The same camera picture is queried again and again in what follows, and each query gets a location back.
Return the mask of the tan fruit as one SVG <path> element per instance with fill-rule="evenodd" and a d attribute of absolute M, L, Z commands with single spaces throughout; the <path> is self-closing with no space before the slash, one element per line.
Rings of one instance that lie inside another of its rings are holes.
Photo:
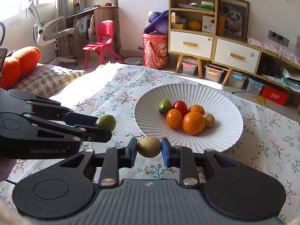
<path fill-rule="evenodd" d="M 142 138 L 137 145 L 138 153 L 145 158 L 156 157 L 161 152 L 161 149 L 161 141 L 152 136 Z"/>
<path fill-rule="evenodd" d="M 204 120 L 205 120 L 205 126 L 206 128 L 211 128 L 214 126 L 215 124 L 215 118 L 213 115 L 209 114 L 209 113 L 206 113 L 204 114 Z"/>

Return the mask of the green fruit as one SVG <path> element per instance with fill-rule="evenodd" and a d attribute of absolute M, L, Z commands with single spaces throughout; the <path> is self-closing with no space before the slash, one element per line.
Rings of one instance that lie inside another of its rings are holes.
<path fill-rule="evenodd" d="M 162 116 L 165 116 L 168 113 L 168 111 L 171 109 L 172 109 L 172 102 L 169 99 L 163 99 L 160 101 L 158 110 Z"/>
<path fill-rule="evenodd" d="M 110 132 L 113 132 L 116 128 L 116 119 L 110 114 L 103 115 L 102 117 L 99 117 L 96 120 L 95 126 L 97 126 L 100 129 L 109 130 Z"/>

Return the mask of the woven beige cushion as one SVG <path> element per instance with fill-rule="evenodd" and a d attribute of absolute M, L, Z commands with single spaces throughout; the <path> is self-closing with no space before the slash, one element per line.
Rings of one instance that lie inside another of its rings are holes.
<path fill-rule="evenodd" d="M 29 92 L 42 98 L 50 98 L 85 74 L 84 70 L 37 64 L 35 69 L 21 79 L 13 89 Z"/>

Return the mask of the large orange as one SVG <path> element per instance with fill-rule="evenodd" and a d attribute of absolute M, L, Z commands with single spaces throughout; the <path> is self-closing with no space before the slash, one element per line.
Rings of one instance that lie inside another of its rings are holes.
<path fill-rule="evenodd" d="M 189 112 L 183 118 L 183 130 L 189 135 L 197 135 L 205 126 L 204 117 L 198 112 Z"/>

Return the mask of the small front orange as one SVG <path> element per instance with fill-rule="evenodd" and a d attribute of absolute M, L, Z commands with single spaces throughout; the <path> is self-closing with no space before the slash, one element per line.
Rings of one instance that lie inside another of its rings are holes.
<path fill-rule="evenodd" d="M 166 115 L 166 123 L 170 128 L 172 129 L 179 128 L 182 124 L 182 121 L 183 121 L 183 117 L 181 112 L 178 109 L 171 109 L 168 111 Z"/>

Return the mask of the red tomato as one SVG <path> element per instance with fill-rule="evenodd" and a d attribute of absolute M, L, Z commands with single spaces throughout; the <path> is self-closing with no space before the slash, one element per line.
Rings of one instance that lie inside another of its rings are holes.
<path fill-rule="evenodd" d="M 172 108 L 180 111 L 182 117 L 184 117 L 189 112 L 186 103 L 182 100 L 175 101 L 172 105 Z"/>

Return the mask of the back orange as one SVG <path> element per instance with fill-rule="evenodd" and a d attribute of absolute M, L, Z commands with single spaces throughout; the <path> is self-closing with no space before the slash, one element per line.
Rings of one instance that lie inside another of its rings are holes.
<path fill-rule="evenodd" d="M 198 104 L 192 105 L 192 106 L 189 108 L 189 112 L 198 112 L 198 113 L 200 113 L 201 115 L 204 115 L 204 114 L 205 114 L 204 108 L 203 108 L 201 105 L 198 105 Z"/>

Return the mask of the red plastic chair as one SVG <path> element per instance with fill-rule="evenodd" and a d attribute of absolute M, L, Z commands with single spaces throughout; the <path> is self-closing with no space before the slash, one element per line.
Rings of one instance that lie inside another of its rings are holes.
<path fill-rule="evenodd" d="M 112 45 L 114 44 L 114 21 L 105 20 L 97 24 L 96 33 L 98 36 L 96 43 L 87 44 L 83 47 L 85 51 L 84 68 L 87 69 L 89 62 L 89 52 L 93 51 L 99 56 L 99 64 L 104 64 L 105 51 L 108 51 L 118 59 L 120 62 L 124 62 L 124 59 L 118 55 L 114 50 L 112 50 Z"/>

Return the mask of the red festive bucket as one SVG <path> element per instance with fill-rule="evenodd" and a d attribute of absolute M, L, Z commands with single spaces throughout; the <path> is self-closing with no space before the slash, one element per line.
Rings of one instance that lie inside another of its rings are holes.
<path fill-rule="evenodd" d="M 160 70 L 169 61 L 167 34 L 142 34 L 143 65 Z"/>

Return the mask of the red box under cabinet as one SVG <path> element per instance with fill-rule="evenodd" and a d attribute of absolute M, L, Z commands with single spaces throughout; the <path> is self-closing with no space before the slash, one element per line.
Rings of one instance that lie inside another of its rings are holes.
<path fill-rule="evenodd" d="M 267 85 L 263 87 L 261 96 L 281 106 L 284 106 L 288 99 L 288 95 L 286 93 L 281 92 Z"/>

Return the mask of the wooden desk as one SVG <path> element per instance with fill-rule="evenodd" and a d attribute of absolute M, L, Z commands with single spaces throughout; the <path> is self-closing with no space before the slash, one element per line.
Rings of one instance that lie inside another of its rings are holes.
<path fill-rule="evenodd" d="M 96 36 L 97 24 L 105 21 L 114 21 L 114 43 L 112 49 L 119 53 L 121 48 L 119 33 L 118 0 L 72 0 L 73 13 L 67 17 L 67 26 L 75 27 L 76 31 L 69 37 L 71 52 L 75 57 L 83 57 L 86 46 L 91 39 L 88 29 L 91 19 L 94 20 L 93 29 Z"/>

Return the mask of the yellow pumpkin ornament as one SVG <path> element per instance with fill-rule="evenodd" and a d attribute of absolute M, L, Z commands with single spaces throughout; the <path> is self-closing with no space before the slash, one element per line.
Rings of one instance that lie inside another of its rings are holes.
<path fill-rule="evenodd" d="M 187 22 L 187 28 L 191 31 L 201 31 L 202 23 L 198 19 L 192 19 Z"/>

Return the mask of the wooden sideboard cabinet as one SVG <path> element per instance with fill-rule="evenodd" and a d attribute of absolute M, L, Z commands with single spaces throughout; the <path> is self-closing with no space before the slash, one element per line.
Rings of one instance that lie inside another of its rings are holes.
<path fill-rule="evenodd" d="M 191 31 L 188 29 L 175 29 L 172 24 L 169 25 L 168 32 L 168 51 L 178 55 L 176 69 L 182 66 L 183 58 L 191 56 L 197 59 L 197 66 L 202 67 L 203 60 L 209 60 L 213 64 L 224 66 L 227 68 L 227 74 L 223 80 L 223 85 L 229 81 L 233 71 L 239 71 L 256 78 L 260 78 L 265 82 L 273 84 L 273 86 L 281 87 L 285 90 L 299 95 L 299 92 L 284 85 L 281 78 L 271 79 L 267 75 L 259 74 L 258 67 L 261 62 L 262 55 L 268 55 L 278 60 L 278 64 L 274 66 L 278 69 L 282 65 L 290 65 L 294 69 L 299 66 L 288 60 L 282 53 L 266 50 L 261 46 L 224 38 L 217 35 L 219 15 L 217 11 L 205 11 L 188 8 L 177 8 L 177 0 L 169 0 L 168 13 L 188 12 L 194 14 L 212 15 L 215 19 L 214 32 L 207 33 L 201 31 Z"/>

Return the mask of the framed cat picture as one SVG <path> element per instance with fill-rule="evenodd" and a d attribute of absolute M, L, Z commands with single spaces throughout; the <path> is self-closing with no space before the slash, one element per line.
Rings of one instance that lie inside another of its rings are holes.
<path fill-rule="evenodd" d="M 244 0 L 220 0 L 221 16 L 225 17 L 224 37 L 238 41 L 247 38 L 250 3 Z"/>

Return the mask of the pink cloth runner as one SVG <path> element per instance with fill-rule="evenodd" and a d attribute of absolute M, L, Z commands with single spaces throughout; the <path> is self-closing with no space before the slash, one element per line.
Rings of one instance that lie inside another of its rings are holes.
<path fill-rule="evenodd" d="M 278 43 L 276 45 L 265 43 L 254 38 L 247 38 L 247 42 L 260 49 L 282 56 L 284 59 L 299 67 L 299 56 L 295 56 L 291 50 L 286 49 L 283 45 L 280 45 Z"/>

